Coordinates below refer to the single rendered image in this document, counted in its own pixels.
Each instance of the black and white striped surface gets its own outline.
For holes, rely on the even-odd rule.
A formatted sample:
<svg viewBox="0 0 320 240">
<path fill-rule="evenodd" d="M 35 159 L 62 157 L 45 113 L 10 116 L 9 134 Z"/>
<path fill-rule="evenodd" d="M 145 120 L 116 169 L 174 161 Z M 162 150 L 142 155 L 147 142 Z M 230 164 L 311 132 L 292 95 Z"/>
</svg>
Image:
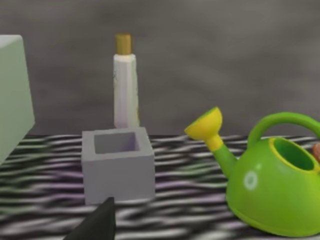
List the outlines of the black and white striped surface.
<svg viewBox="0 0 320 240">
<path fill-rule="evenodd" d="M 289 138 L 308 150 L 316 142 Z M 224 140 L 236 156 L 246 149 L 245 137 Z M 202 142 L 161 136 L 151 143 L 156 198 L 116 204 L 116 240 L 280 239 L 229 211 L 227 180 Z M 62 240 L 95 209 L 84 204 L 81 147 L 81 137 L 72 135 L 21 142 L 0 167 L 0 240 Z"/>
</svg>

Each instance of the watering can spout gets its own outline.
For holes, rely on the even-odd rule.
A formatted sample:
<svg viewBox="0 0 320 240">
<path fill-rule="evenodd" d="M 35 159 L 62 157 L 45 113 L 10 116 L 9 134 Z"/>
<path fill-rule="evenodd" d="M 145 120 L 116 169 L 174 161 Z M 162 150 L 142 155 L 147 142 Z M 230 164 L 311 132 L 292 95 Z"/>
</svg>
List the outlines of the watering can spout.
<svg viewBox="0 0 320 240">
<path fill-rule="evenodd" d="M 214 158 L 219 163 L 223 174 L 229 178 L 237 158 L 230 152 L 219 136 L 223 118 L 218 107 L 203 114 L 184 132 L 192 139 L 204 141 Z"/>
</svg>

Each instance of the pale green box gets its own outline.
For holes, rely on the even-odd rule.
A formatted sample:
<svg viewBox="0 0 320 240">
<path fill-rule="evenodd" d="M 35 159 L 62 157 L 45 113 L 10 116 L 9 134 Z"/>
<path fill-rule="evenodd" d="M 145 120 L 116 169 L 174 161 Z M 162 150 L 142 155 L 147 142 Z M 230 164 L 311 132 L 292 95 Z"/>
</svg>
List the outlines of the pale green box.
<svg viewBox="0 0 320 240">
<path fill-rule="evenodd" d="M 23 39 L 0 35 L 0 164 L 34 124 Z"/>
</svg>

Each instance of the white bottle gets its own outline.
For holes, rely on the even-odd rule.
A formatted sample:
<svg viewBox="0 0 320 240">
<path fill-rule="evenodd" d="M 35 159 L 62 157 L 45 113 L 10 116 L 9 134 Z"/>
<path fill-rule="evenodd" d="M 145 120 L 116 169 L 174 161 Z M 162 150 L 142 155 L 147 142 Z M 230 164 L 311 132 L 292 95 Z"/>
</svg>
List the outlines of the white bottle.
<svg viewBox="0 0 320 240">
<path fill-rule="evenodd" d="M 113 57 L 114 126 L 139 127 L 139 103 L 136 56 L 132 53 L 132 36 L 115 35 L 116 54 Z"/>
</svg>

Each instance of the gray background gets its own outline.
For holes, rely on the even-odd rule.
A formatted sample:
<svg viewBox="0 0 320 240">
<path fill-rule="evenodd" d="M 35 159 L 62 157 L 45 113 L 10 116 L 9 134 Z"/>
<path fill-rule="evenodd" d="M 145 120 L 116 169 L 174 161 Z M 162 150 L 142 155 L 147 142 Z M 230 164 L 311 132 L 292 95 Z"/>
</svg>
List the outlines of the gray background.
<svg viewBox="0 0 320 240">
<path fill-rule="evenodd" d="M 320 120 L 319 0 L 1 0 L 0 34 L 25 41 L 32 134 L 113 127 L 116 32 L 134 36 L 150 134 L 182 134 L 213 106 L 224 135 L 274 112 Z"/>
</svg>

